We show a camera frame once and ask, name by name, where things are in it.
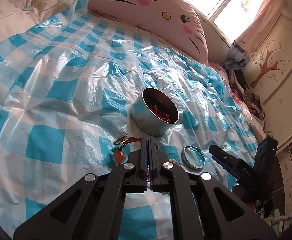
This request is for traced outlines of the pink cat face pillow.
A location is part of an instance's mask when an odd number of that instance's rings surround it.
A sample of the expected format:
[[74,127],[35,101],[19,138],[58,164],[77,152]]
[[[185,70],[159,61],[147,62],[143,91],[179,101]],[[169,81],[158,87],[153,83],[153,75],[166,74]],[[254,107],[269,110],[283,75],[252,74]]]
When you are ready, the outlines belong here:
[[196,61],[208,62],[201,21],[184,0],[89,0],[88,8],[140,27]]

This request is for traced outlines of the pile of clothes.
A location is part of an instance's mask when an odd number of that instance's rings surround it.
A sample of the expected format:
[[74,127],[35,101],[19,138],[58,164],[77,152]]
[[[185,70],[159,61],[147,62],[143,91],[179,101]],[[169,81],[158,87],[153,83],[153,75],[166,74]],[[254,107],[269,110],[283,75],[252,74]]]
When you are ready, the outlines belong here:
[[265,111],[263,103],[260,101],[260,96],[254,94],[249,89],[249,85],[245,80],[243,72],[238,69],[233,70],[224,63],[221,66],[226,71],[231,90],[235,92],[239,99],[247,105],[251,114],[253,114],[261,121],[264,121]]

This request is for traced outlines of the pink window curtain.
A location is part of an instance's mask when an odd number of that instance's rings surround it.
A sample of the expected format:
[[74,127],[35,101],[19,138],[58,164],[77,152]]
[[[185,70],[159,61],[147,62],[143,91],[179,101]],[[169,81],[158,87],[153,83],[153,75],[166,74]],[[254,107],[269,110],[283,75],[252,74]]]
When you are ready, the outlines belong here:
[[248,65],[253,54],[277,22],[285,0],[264,0],[251,25],[237,37],[228,50],[226,69],[241,69]]

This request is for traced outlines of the beige quilt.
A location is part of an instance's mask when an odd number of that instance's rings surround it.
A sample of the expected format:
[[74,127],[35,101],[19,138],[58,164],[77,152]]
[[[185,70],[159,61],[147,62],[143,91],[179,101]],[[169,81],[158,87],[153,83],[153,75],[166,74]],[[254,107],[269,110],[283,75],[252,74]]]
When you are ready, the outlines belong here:
[[0,42],[67,10],[74,0],[0,0]]

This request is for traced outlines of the round silver metal tin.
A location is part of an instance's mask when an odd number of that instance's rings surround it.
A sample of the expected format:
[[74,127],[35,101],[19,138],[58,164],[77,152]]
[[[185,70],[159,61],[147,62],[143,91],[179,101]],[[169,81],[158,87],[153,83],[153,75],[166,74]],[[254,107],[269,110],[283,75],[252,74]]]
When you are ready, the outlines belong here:
[[145,88],[130,107],[134,124],[153,137],[164,135],[179,120],[179,112],[173,101],[155,88]]

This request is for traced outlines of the white wardrobe with tree decal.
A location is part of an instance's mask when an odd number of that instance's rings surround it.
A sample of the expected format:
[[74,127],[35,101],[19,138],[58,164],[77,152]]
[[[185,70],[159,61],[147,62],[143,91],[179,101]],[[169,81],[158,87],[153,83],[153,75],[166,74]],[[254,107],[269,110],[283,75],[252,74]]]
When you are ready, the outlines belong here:
[[292,141],[292,21],[281,16],[243,74],[265,109],[267,130],[283,148]]

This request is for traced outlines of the blue white checkered plastic sheet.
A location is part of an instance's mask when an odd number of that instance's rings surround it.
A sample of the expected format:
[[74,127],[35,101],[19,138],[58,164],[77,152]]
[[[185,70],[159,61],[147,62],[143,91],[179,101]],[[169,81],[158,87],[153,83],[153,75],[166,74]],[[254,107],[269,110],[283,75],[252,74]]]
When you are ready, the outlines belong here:
[[0,42],[0,226],[9,236],[85,174],[115,168],[115,139],[141,135],[129,109],[147,87],[179,113],[155,140],[170,159],[196,146],[203,170],[228,188],[235,179],[212,159],[210,145],[254,163],[258,142],[213,68],[87,3],[71,0]]

